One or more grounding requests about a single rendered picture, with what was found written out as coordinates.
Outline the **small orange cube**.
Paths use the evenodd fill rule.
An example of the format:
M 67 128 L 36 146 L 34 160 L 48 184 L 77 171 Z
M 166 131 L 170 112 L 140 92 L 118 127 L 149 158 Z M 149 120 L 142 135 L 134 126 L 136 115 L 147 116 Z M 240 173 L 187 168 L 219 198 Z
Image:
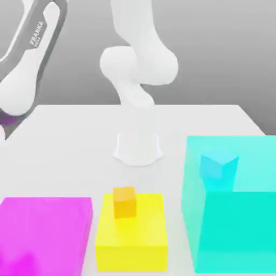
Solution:
M 134 187 L 113 188 L 114 217 L 132 218 L 136 216 L 136 194 Z

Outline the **small cyan cube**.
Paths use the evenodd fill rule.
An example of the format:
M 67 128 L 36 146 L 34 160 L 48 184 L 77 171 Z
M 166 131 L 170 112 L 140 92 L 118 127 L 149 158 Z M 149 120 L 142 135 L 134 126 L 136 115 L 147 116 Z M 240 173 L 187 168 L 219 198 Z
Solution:
M 201 153 L 199 176 L 207 191 L 232 191 L 239 156 L 225 148 L 211 148 Z

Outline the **large yellow box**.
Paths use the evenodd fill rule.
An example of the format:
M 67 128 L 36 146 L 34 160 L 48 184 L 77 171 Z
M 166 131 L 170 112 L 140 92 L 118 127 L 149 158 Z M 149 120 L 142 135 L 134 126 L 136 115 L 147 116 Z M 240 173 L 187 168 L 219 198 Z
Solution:
M 168 238 L 161 194 L 138 194 L 136 216 L 114 217 L 113 195 L 102 201 L 95 239 L 100 272 L 166 271 Z

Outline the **large turquoise box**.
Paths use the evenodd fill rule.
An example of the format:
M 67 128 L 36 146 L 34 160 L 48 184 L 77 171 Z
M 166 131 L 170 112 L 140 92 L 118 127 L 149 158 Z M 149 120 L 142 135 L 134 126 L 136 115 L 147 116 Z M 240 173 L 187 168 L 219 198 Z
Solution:
M 239 156 L 232 191 L 207 191 L 201 153 Z M 276 135 L 189 136 L 181 209 L 196 273 L 276 273 Z

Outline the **large magenta box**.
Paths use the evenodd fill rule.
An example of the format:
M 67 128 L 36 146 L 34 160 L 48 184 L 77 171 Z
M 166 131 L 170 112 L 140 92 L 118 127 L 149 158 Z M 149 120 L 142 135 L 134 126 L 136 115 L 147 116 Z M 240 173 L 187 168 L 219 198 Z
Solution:
M 81 276 L 93 218 L 89 197 L 6 197 L 0 276 Z

